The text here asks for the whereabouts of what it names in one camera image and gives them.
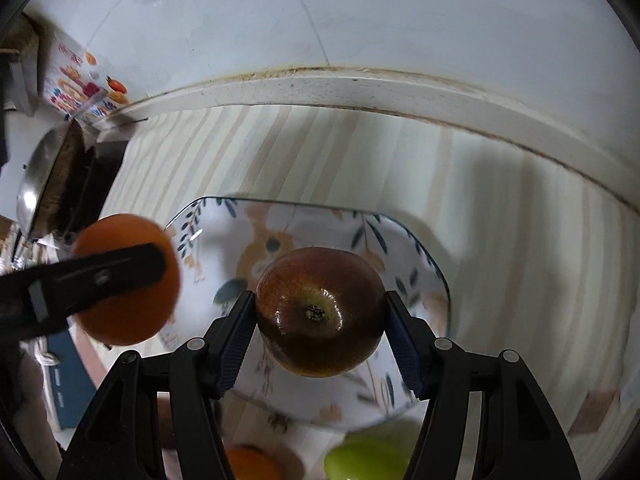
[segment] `striped tablecloth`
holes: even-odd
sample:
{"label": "striped tablecloth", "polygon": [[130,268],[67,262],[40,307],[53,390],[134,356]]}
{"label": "striped tablecloth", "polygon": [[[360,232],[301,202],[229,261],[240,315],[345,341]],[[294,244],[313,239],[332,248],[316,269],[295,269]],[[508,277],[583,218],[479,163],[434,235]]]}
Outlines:
{"label": "striped tablecloth", "polygon": [[[599,186],[489,137],[354,110],[228,106],[124,130],[134,136],[103,216],[132,212],[167,224],[198,197],[234,195],[396,218],[442,268],[452,337],[463,348],[516,349],[567,431],[588,394],[600,409],[614,399],[597,431],[588,421],[570,437],[583,478],[595,478],[616,452],[634,418],[615,391],[638,288],[640,224]],[[107,366],[123,350],[95,347]],[[162,351],[156,340],[138,349]],[[283,433],[263,410],[225,403],[232,440],[291,464],[298,459],[287,456],[297,455],[290,478],[322,478],[322,452],[339,435],[295,425]],[[470,410],[477,418],[477,400]],[[470,475],[475,442],[469,431],[460,478]]]}

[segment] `green fruit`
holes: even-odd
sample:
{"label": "green fruit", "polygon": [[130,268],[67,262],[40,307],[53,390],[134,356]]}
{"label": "green fruit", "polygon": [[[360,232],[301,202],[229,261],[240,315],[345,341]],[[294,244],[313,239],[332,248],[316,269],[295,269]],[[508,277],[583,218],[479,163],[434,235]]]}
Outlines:
{"label": "green fruit", "polygon": [[402,480],[408,462],[386,442],[362,439],[332,449],[324,459],[328,480]]}

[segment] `orange fruit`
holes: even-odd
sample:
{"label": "orange fruit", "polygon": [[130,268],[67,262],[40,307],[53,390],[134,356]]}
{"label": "orange fruit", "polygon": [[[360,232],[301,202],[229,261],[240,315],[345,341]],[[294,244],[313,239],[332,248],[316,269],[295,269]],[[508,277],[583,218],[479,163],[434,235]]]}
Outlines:
{"label": "orange fruit", "polygon": [[164,254],[164,276],[151,286],[107,298],[78,312],[76,320],[94,339],[128,346],[154,336],[174,311],[180,270],[169,237],[160,226],[142,216],[117,214],[103,218],[82,231],[76,240],[73,256],[148,243],[155,244]]}
{"label": "orange fruit", "polygon": [[273,458],[250,447],[226,450],[236,480],[282,480],[282,468]]}

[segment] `wall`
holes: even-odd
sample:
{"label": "wall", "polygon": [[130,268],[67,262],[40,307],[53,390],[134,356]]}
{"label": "wall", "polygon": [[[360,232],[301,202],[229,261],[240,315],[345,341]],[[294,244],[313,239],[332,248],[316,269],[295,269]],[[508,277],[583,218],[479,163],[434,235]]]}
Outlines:
{"label": "wall", "polygon": [[24,174],[23,165],[47,130],[62,117],[47,105],[40,105],[33,117],[20,112],[5,114],[9,162],[0,173],[0,215],[15,220],[15,198]]}
{"label": "wall", "polygon": [[605,0],[33,0],[28,13],[104,60],[130,101],[284,66],[425,73],[518,99],[640,170],[640,54]]}

